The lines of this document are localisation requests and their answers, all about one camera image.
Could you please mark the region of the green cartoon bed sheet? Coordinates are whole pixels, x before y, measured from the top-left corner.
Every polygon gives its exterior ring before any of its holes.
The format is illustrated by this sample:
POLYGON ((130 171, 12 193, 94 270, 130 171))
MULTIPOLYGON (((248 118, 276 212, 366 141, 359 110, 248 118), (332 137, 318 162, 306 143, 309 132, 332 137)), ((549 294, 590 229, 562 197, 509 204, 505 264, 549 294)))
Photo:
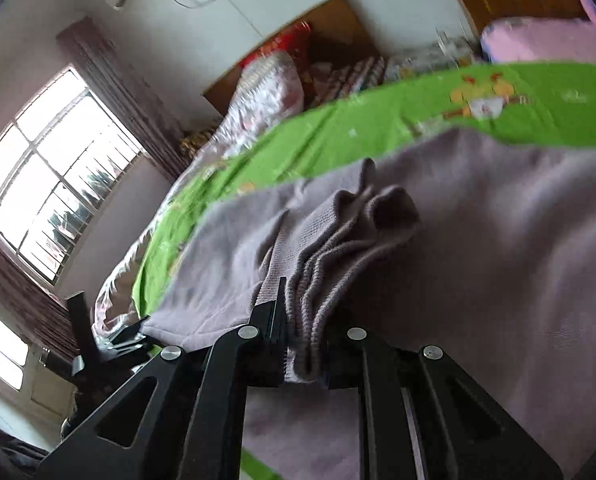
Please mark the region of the green cartoon bed sheet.
POLYGON ((198 174, 153 232, 134 284, 146 322, 214 204, 379 159, 455 128, 496 142, 596 148, 596 65, 507 64, 386 84, 275 127, 248 151, 198 174))

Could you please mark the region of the checkered bed sheet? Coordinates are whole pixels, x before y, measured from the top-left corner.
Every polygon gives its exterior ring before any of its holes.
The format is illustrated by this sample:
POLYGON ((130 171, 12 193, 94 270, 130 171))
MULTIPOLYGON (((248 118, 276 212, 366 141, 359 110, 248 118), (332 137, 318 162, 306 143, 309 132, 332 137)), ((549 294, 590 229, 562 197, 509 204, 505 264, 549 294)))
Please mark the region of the checkered bed sheet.
POLYGON ((331 68, 312 66, 315 97, 310 108, 345 99, 353 94, 375 88, 383 83, 387 62, 382 56, 370 56, 352 65, 331 68))

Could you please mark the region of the yellow patterned blanket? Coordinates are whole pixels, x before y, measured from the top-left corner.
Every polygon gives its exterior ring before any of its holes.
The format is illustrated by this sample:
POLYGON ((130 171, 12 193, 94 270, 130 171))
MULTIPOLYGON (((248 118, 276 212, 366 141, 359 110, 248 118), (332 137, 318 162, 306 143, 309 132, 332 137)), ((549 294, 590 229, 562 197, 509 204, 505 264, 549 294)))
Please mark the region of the yellow patterned blanket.
POLYGON ((179 151, 188 158, 194 159, 197 153, 211 140, 217 128, 206 127, 187 131, 186 136, 179 142, 179 151))

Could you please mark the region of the pink bed sheet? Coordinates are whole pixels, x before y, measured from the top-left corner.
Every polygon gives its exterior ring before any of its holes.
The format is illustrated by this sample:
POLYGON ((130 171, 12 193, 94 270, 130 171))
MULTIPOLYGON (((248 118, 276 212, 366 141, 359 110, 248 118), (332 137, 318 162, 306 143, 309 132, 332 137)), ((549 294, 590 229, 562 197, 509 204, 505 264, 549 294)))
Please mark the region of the pink bed sheet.
POLYGON ((580 0, 586 19, 501 18, 480 36, 492 63, 572 61, 596 64, 596 4, 580 0))

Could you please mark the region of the bright window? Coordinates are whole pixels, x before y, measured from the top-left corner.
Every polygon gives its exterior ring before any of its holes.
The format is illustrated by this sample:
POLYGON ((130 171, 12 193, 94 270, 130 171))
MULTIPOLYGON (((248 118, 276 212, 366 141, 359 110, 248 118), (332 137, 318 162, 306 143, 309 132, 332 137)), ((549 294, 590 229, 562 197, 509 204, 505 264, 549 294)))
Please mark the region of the bright window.
POLYGON ((58 73, 0 134, 0 237, 54 285, 142 148, 74 67, 58 73))

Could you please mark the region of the red pillow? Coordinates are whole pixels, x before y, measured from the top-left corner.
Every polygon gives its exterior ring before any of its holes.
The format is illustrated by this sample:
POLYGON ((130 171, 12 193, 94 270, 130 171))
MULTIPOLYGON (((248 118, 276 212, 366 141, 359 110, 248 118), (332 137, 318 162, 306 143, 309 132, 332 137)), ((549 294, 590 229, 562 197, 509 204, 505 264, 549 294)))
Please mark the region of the red pillow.
POLYGON ((238 65, 245 68, 258 58, 265 58, 277 51, 287 53, 296 68, 309 66, 309 43, 311 27, 307 22, 301 21, 281 30, 271 39, 267 40, 261 47, 257 47, 245 56, 238 65))

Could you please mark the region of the lilac grey pants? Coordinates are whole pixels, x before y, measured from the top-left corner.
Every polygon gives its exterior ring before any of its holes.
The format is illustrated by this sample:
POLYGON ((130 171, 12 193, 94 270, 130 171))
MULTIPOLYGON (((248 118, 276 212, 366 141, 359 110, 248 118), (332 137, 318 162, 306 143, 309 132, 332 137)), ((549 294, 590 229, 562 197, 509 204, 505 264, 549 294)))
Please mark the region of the lilac grey pants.
POLYGON ((144 330, 206 348, 277 292, 289 385, 255 390, 245 443, 283 477, 359 474, 352 396, 316 385, 340 315, 438 344, 566 477, 596 479, 596 148, 455 128, 216 203, 144 330))

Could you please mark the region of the plain wooden headboard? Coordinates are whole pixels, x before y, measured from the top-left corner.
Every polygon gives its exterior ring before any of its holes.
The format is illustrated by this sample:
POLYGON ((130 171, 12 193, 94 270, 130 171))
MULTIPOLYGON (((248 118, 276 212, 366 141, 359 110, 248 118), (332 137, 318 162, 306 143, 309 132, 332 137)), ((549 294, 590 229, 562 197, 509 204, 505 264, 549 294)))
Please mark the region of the plain wooden headboard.
POLYGON ((243 69, 275 51, 288 53, 313 96, 309 69, 315 63, 334 67, 354 64, 380 54, 369 32, 347 0, 325 0, 263 39, 229 70, 203 91, 214 110, 224 115, 243 69))

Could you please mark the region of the black chair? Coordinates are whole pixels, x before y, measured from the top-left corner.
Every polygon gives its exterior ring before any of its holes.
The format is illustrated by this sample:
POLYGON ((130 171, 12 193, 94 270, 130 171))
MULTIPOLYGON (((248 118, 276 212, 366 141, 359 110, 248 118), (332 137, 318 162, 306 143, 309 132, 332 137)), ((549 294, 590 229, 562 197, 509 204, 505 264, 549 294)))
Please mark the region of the black chair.
POLYGON ((149 340, 139 333, 141 321, 126 326, 118 334, 118 342, 98 344, 84 292, 77 292, 66 300, 66 308, 77 343, 78 355, 71 366, 71 382, 84 388, 110 384, 130 375, 135 366, 146 363, 153 348, 149 340))

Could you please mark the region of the dark maroon curtain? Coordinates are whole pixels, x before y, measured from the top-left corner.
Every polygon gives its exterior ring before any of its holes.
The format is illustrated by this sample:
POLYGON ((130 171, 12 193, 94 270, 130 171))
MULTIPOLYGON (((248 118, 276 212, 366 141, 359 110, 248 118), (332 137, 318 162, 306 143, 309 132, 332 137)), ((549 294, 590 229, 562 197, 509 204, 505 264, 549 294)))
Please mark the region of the dark maroon curtain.
MULTIPOLYGON (((153 89, 123 60, 91 18, 56 37, 58 48, 110 112, 135 136, 161 174, 175 181, 188 164, 177 144, 184 131, 153 89)), ((33 344, 72 360, 78 347, 66 307, 0 247, 0 306, 33 344)))

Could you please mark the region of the nightstand with floral cloth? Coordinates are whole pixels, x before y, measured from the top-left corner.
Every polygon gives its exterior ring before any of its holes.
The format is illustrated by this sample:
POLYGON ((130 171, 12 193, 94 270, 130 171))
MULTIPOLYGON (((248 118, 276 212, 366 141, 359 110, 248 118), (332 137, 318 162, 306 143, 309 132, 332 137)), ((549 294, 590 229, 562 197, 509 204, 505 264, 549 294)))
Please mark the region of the nightstand with floral cloth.
POLYGON ((385 80, 411 79, 480 62, 481 57, 466 39, 440 34, 433 44, 406 49, 388 58, 385 80))

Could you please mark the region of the pink floral quilt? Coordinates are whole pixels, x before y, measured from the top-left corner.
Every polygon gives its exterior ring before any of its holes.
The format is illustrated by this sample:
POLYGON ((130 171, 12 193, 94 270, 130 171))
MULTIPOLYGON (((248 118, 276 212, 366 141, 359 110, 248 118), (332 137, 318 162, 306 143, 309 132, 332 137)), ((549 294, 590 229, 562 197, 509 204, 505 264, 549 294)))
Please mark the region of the pink floral quilt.
POLYGON ((303 111, 304 91, 296 63, 285 51, 263 55, 248 64, 238 78, 227 113, 208 142, 174 182, 156 214, 101 285, 92 307, 92 334, 104 347, 123 328, 138 321, 132 295, 148 244, 174 198, 196 174, 217 168, 258 141, 283 120, 303 111))

